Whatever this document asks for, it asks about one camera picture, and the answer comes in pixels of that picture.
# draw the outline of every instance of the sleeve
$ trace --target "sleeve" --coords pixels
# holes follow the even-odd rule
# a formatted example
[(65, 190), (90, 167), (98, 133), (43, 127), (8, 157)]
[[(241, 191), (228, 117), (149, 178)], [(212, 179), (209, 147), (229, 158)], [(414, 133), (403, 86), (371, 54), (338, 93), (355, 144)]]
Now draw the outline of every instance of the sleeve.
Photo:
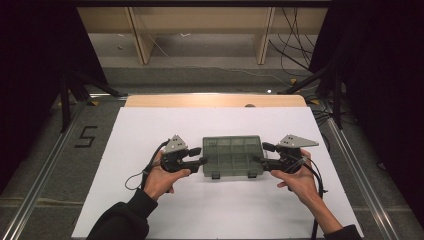
[(137, 189), (128, 203), (119, 202), (97, 220), (88, 240), (145, 239), (149, 233), (147, 217), (158, 203)]
[(324, 234), (325, 239), (327, 240), (361, 240), (358, 230), (355, 225), (349, 225), (340, 229), (339, 231)]

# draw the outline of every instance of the white board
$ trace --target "white board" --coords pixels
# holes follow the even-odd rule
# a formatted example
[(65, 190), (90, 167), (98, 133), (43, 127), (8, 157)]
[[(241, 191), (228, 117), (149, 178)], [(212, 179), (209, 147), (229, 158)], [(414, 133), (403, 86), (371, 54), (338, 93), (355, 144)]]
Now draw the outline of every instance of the white board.
[[(189, 148), (202, 147), (202, 138), (211, 136), (258, 135), (262, 142), (276, 144), (293, 134), (319, 142), (305, 149), (328, 190), (324, 201), (342, 225), (356, 224), (360, 231), (310, 108), (121, 108), (73, 238), (85, 238), (104, 211), (133, 196), (125, 181), (141, 172), (159, 144), (174, 134)], [(268, 157), (278, 158), (275, 153)], [(140, 181), (141, 177), (134, 178), (129, 185), (136, 187)], [(175, 183), (174, 194), (159, 199), (148, 218), (147, 238), (309, 238), (312, 214), (294, 193), (277, 188), (279, 182), (269, 172), (255, 179), (212, 180), (199, 169)]]

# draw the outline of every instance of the silver metal plate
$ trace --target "silver metal plate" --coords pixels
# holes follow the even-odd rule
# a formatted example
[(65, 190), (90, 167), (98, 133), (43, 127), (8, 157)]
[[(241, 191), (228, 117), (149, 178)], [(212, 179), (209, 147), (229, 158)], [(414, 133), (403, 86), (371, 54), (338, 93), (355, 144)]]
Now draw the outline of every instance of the silver metal plate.
[(301, 138), (292, 134), (288, 134), (277, 144), (278, 146), (288, 148), (311, 147), (318, 146), (319, 143), (306, 138)]
[(187, 149), (187, 144), (178, 135), (174, 135), (169, 143), (165, 146), (163, 153), (172, 153)]

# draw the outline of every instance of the plastic container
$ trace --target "plastic container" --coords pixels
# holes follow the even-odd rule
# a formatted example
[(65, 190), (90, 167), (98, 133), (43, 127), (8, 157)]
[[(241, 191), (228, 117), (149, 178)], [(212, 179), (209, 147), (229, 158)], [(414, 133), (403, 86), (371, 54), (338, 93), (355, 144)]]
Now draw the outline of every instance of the plastic container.
[(204, 137), (203, 156), (208, 162), (203, 166), (205, 177), (220, 179), (223, 176), (256, 178), (263, 174), (254, 156), (263, 157), (259, 136)]

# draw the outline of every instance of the table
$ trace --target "table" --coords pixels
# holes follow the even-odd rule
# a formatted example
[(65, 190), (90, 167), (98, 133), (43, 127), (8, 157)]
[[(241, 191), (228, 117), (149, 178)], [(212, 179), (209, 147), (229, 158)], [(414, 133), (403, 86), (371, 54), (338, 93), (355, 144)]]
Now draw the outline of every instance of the table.
[[(163, 107), (158, 107), (158, 100)], [(136, 107), (137, 101), (143, 107)], [(276, 107), (274, 102), (284, 107)], [(287, 107), (288, 102), (294, 107)], [(184, 107), (190, 103), (197, 106)], [(256, 107), (246, 108), (246, 104)], [(107, 208), (131, 198), (133, 192), (124, 182), (141, 171), (156, 145), (175, 131), (189, 148), (201, 146), (204, 136), (260, 135), (262, 141), (276, 143), (286, 134), (294, 134), (318, 141), (319, 146), (307, 149), (329, 190), (324, 200), (343, 225), (353, 223), (360, 230), (312, 112), (300, 96), (177, 94), (130, 96), (121, 108), (73, 238), (86, 237)], [(148, 219), (148, 238), (309, 238), (312, 214), (293, 193), (277, 189), (278, 182), (267, 172), (255, 179), (222, 177), (216, 181), (204, 177), (199, 169), (174, 185), (175, 194), (159, 199), (159, 207)], [(138, 180), (129, 182), (130, 187), (134, 184)]]

